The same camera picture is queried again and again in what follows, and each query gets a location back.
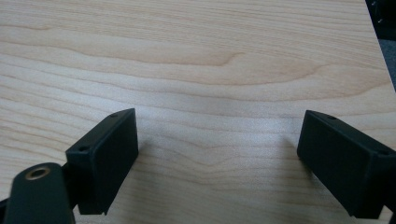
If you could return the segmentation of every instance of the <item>wooden table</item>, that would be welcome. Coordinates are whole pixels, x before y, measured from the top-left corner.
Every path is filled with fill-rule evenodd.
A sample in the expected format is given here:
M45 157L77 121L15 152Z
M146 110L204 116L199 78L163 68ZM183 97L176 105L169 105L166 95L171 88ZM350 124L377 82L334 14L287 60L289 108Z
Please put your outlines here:
M389 220L349 217L296 155L306 109L396 148L364 0L2 0L0 85L0 198L134 107L140 155L108 216L79 223Z

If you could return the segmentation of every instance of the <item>black mount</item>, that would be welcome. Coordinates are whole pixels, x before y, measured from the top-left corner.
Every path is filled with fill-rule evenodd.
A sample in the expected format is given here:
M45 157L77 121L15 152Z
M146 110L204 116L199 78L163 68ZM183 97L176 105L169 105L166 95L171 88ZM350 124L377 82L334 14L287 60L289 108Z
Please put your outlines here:
M340 119L306 111L297 154L348 213L396 212L396 152Z
M114 113L66 150L67 163L41 163L19 173L9 199L0 202L0 223L75 223L107 213L137 158L134 109Z
M378 39L396 40L396 1L366 0Z

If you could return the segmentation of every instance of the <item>black bracket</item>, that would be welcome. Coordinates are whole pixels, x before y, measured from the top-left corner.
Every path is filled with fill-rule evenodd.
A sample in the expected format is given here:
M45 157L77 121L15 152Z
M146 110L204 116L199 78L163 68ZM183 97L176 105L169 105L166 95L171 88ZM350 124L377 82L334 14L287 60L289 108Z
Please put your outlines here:
M308 110L297 154L351 216L396 211L396 152L370 136Z
M396 40L396 1L366 0L378 39Z
M19 173L9 199L0 202L0 223L75 223L107 213L137 158L134 109L114 113L66 150L67 163L41 163Z

